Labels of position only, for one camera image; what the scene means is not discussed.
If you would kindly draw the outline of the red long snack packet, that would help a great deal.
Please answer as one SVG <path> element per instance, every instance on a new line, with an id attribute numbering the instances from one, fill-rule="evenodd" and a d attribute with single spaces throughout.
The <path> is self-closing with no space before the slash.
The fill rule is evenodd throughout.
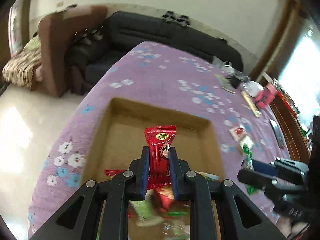
<path id="1" fill-rule="evenodd" d="M 113 179 L 116 175 L 121 174 L 124 170 L 105 170 L 104 174 L 109 180 Z"/>

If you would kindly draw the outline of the green small snack packet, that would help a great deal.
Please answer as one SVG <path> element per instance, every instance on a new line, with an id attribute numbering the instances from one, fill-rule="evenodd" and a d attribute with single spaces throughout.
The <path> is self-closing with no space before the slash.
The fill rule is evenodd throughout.
<path id="1" fill-rule="evenodd" d="M 244 153 L 244 160 L 242 162 L 241 167 L 244 169 L 248 169 L 248 170 L 254 170 L 253 168 L 253 164 L 252 164 L 252 152 L 249 149 L 249 146 L 244 143 L 243 147 L 242 147 L 243 153 Z M 256 194 L 258 192 L 258 189 L 256 189 L 255 187 L 246 184 L 245 185 L 246 191 L 248 193 L 249 196 Z"/>

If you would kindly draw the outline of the red character snack packet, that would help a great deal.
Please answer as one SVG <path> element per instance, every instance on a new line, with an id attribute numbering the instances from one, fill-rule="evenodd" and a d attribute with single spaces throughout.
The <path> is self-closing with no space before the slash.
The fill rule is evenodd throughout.
<path id="1" fill-rule="evenodd" d="M 150 151 L 148 190 L 170 185 L 169 148 L 176 136 L 175 125 L 147 127 L 145 139 Z"/>

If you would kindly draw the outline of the white green snack packet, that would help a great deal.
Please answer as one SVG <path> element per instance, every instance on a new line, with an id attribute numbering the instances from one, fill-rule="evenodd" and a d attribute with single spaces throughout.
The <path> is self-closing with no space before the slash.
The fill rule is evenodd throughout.
<path id="1" fill-rule="evenodd" d="M 154 212 L 152 204 L 148 200 L 130 201 L 130 204 L 138 216 L 136 222 L 138 227 L 156 226 L 163 223 L 163 218 Z"/>

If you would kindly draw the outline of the black smartphone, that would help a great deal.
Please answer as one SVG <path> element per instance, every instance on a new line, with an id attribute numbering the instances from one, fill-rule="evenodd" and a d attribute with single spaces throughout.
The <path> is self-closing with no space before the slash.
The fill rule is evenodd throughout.
<path id="1" fill-rule="evenodd" d="M 274 120 L 271 120 L 270 119 L 270 125 L 273 129 L 273 132 L 274 132 L 274 135 L 276 137 L 276 141 L 278 143 L 278 146 L 280 148 L 284 148 L 285 144 L 284 144 L 284 140 L 283 140 L 283 137 L 281 135 L 281 130 L 279 128 L 279 126 L 277 125 L 277 123 L 274 121 Z"/>

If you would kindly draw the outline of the dark red candy packet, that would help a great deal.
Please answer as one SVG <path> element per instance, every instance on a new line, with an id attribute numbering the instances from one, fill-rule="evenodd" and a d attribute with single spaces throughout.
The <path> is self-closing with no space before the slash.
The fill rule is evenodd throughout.
<path id="1" fill-rule="evenodd" d="M 172 187 L 169 185 L 153 189 L 153 197 L 163 211 L 168 211 L 175 201 Z"/>

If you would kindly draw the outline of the beige square snack packet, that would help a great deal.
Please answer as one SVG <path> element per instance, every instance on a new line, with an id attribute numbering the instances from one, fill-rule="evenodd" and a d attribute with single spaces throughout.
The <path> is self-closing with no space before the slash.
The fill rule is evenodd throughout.
<path id="1" fill-rule="evenodd" d="M 238 141 L 238 151 L 240 154 L 243 154 L 243 147 L 244 145 L 247 145 L 248 148 L 251 150 L 251 148 L 254 146 L 253 140 L 248 135 L 244 135 L 239 141 Z"/>

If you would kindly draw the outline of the shallow cardboard tray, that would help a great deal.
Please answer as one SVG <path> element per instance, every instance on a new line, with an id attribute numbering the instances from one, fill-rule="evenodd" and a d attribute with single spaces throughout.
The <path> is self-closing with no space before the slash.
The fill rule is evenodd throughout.
<path id="1" fill-rule="evenodd" d="M 111 99 L 98 120 L 83 173 L 79 239 L 159 239 L 160 228 L 128 220 L 128 203 L 144 203 L 150 189 L 169 185 L 174 204 L 190 204 L 191 239 L 217 239 L 212 203 L 223 179 L 211 122 L 122 98 Z"/>

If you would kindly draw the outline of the white red snack packet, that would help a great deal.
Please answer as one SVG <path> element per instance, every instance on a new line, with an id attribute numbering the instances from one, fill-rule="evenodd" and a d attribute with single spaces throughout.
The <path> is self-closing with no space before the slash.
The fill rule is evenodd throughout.
<path id="1" fill-rule="evenodd" d="M 232 127 L 228 131 L 236 142 L 241 140 L 247 134 L 244 125 Z"/>

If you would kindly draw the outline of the beige long snack bar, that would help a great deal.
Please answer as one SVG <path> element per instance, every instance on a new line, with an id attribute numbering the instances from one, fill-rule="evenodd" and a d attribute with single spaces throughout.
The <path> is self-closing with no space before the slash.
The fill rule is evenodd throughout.
<path id="1" fill-rule="evenodd" d="M 257 118 L 261 117 L 261 112 L 257 109 L 251 97 L 245 91 L 241 91 L 241 95 L 248 104 L 251 111 L 253 112 L 254 116 Z"/>

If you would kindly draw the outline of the white cup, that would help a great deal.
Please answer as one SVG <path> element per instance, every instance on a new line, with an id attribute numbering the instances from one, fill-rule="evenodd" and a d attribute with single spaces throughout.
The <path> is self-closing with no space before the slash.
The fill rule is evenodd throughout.
<path id="1" fill-rule="evenodd" d="M 255 81 L 250 81 L 246 88 L 247 94 L 253 98 L 256 98 L 263 91 L 263 86 Z"/>

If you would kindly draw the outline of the black binder clip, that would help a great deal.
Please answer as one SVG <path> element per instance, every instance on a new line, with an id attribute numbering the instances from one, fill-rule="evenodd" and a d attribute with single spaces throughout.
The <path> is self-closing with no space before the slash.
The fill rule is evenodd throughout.
<path id="1" fill-rule="evenodd" d="M 229 83 L 233 88 L 237 89 L 239 87 L 241 80 L 238 77 L 230 76 L 228 79 L 229 79 Z"/>

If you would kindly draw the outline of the purple floral tablecloth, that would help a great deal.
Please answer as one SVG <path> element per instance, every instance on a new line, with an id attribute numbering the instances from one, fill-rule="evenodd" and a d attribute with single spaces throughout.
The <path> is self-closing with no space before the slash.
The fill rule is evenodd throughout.
<path id="1" fill-rule="evenodd" d="M 35 186 L 28 235 L 89 179 L 124 170 L 146 144 L 144 129 L 175 125 L 177 155 L 195 171 L 236 180 L 243 160 L 230 129 L 242 125 L 253 141 L 253 158 L 288 158 L 270 122 L 270 107 L 256 117 L 240 92 L 220 87 L 217 66 L 156 42 L 137 45 L 98 81 L 55 142 Z"/>

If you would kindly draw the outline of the black leather sofa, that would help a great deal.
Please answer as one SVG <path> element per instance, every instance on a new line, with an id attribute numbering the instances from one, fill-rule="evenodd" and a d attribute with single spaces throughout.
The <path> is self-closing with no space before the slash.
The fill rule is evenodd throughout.
<path id="1" fill-rule="evenodd" d="M 76 33 L 65 53 L 70 89 L 82 95 L 131 49 L 144 41 L 161 43 L 212 62 L 229 61 L 243 71 L 240 53 L 221 38 L 191 28 L 182 15 L 167 11 L 161 18 L 117 11 L 95 29 Z"/>

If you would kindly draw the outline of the patterned blanket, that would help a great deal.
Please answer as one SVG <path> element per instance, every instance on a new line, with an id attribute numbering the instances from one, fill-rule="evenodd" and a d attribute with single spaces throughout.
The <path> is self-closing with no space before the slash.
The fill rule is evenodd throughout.
<path id="1" fill-rule="evenodd" d="M 36 70 L 41 64 L 41 41 L 36 35 L 7 62 L 2 70 L 2 80 L 32 90 L 36 84 Z"/>

